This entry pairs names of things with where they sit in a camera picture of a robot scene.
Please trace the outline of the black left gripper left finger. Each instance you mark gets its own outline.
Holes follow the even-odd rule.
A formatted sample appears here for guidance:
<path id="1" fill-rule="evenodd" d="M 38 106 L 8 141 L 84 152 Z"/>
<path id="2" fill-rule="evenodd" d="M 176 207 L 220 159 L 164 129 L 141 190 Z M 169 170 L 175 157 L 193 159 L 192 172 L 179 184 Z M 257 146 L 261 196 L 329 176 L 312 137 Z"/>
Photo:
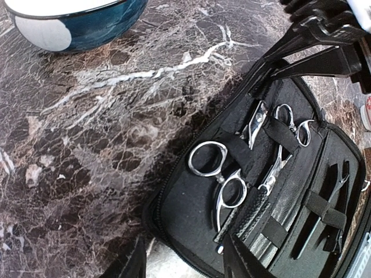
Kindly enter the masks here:
<path id="1" fill-rule="evenodd" d="M 147 253 L 144 239 L 139 236 L 131 241 L 100 278 L 146 277 Z"/>

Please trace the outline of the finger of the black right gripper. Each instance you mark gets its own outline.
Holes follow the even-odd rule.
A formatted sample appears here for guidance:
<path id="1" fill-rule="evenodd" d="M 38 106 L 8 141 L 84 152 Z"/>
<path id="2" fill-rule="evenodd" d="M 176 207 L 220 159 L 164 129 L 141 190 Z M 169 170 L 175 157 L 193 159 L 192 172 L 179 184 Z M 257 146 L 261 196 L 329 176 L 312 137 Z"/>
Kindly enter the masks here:
<path id="1" fill-rule="evenodd" d="M 317 32 L 322 33 L 321 27 L 327 19 L 326 16 L 308 16 L 293 23 L 284 36 L 261 57 L 261 60 L 270 63 L 322 44 Z"/>
<path id="2" fill-rule="evenodd" d="M 361 60 L 354 45 L 332 46 L 283 67 L 272 74 L 272 77 L 276 79 L 298 76 L 348 78 L 361 69 Z"/>

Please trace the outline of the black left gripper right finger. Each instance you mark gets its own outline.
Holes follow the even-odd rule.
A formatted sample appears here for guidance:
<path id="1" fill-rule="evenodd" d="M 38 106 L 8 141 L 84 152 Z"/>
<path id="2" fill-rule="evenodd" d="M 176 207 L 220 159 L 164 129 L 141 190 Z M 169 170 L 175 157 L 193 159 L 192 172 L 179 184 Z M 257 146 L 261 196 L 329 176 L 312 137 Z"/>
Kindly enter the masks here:
<path id="1" fill-rule="evenodd" d="M 271 277 L 271 273 L 235 235 L 226 234 L 223 247 L 224 277 Z"/>

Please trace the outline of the silver thinning shears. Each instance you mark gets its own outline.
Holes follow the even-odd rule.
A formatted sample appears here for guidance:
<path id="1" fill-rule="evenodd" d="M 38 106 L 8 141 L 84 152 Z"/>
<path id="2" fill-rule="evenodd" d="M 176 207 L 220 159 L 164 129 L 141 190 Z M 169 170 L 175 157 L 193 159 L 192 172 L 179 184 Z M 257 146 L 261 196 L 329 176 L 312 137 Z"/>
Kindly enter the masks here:
<path id="1" fill-rule="evenodd" d="M 302 121 L 295 125 L 294 115 L 290 105 L 281 104 L 276 106 L 270 123 L 267 127 L 267 134 L 272 135 L 278 143 L 277 156 L 274 164 L 269 169 L 259 190 L 265 190 L 270 195 L 281 170 L 285 167 L 295 151 L 300 147 L 307 147 L 311 142 L 310 123 L 312 119 Z"/>

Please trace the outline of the black zippered tool case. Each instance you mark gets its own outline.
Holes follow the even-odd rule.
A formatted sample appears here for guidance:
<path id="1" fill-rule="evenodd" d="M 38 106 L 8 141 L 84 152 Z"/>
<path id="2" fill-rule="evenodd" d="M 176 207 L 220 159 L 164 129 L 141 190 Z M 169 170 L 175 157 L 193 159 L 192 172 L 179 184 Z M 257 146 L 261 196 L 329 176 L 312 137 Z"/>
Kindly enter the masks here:
<path id="1" fill-rule="evenodd" d="M 303 80 L 339 74 L 285 60 L 251 71 L 148 202 L 147 229 L 207 277 L 360 275 L 366 163 Z"/>

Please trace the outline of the black hair clip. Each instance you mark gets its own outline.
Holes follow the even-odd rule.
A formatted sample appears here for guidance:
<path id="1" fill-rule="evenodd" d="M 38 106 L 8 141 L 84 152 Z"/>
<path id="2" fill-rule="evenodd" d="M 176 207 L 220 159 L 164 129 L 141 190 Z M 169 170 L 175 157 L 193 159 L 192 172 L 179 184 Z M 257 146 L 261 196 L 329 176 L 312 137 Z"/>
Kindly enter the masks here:
<path id="1" fill-rule="evenodd" d="M 341 178 L 332 195 L 338 193 L 335 210 L 346 214 L 347 212 L 347 200 L 348 200 L 348 186 L 350 177 L 350 162 L 345 160 L 342 166 Z M 330 252 L 333 254 L 340 254 L 343 247 L 343 231 L 341 229 L 327 226 L 325 228 L 327 233 L 326 242 L 323 247 L 323 251 Z"/>

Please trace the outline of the silver straight scissors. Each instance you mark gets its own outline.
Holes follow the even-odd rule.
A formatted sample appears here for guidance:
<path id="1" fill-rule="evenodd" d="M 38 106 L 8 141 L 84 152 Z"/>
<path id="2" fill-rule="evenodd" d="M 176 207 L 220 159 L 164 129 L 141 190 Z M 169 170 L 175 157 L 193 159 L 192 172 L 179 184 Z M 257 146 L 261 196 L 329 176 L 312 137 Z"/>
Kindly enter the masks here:
<path id="1" fill-rule="evenodd" d="M 267 117 L 268 114 L 268 109 L 266 106 L 265 101 L 261 100 L 257 107 L 255 108 L 249 123 L 243 128 L 242 132 L 239 135 L 239 138 L 242 140 L 248 139 L 248 150 L 252 150 L 256 137 L 263 126 L 263 123 Z M 205 146 L 213 147 L 216 148 L 220 155 L 220 163 L 219 165 L 212 171 L 206 173 L 206 172 L 201 172 L 197 170 L 193 164 L 193 157 L 197 153 L 197 151 Z M 216 204 L 215 204 L 215 210 L 214 210 L 214 223 L 215 223 L 215 230 L 216 232 L 221 231 L 221 218 L 220 218 L 220 213 L 221 209 L 223 207 L 227 209 L 235 209 L 238 206 L 240 206 L 243 201 L 246 199 L 247 193 L 248 193 L 248 187 L 246 182 L 243 180 L 241 177 L 241 170 L 237 170 L 233 172 L 229 177 L 225 178 L 222 175 L 222 168 L 224 165 L 224 162 L 228 156 L 228 147 L 223 144 L 222 142 L 218 141 L 204 141 L 197 146 L 193 148 L 193 150 L 190 152 L 188 156 L 188 167 L 191 170 L 191 172 L 197 176 L 200 177 L 214 177 L 216 181 L 221 185 L 221 188 L 219 189 L 217 199 L 216 199 Z M 234 204 L 227 204 L 224 199 L 223 199 L 223 190 L 227 186 L 229 182 L 232 180 L 236 180 L 239 182 L 241 185 L 241 194 L 239 196 L 239 199 L 236 203 Z"/>

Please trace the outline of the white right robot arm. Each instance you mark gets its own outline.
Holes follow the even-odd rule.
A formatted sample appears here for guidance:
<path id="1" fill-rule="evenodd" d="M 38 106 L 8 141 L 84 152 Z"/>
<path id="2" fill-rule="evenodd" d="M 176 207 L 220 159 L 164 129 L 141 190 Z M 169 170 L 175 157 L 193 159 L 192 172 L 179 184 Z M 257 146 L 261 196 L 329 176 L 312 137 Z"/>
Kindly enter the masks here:
<path id="1" fill-rule="evenodd" d="M 261 58 L 268 65 L 313 46 L 326 46 L 281 68 L 277 79 L 294 76 L 347 78 L 367 71 L 361 40 L 370 35 L 370 1 L 281 1 L 292 25 Z"/>

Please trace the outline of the orange patterned round dish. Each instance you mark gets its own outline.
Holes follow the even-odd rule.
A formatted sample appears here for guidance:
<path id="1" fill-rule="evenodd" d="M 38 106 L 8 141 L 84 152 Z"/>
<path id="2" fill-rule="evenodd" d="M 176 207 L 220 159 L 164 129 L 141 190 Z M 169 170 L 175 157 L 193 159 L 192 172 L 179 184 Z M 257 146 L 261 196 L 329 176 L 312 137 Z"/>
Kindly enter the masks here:
<path id="1" fill-rule="evenodd" d="M 365 104 L 360 107 L 360 115 L 363 126 L 367 131 L 371 131 L 371 96 L 368 95 Z"/>

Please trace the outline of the white and navy bowl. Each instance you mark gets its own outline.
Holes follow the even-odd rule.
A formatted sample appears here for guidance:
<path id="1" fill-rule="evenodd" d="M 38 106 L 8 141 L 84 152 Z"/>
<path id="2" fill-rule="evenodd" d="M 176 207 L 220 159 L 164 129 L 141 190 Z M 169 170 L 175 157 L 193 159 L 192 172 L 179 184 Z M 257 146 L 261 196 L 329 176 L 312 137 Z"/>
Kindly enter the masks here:
<path id="1" fill-rule="evenodd" d="M 18 31 L 49 52 L 84 52 L 128 31 L 143 14 L 147 0 L 4 1 Z"/>

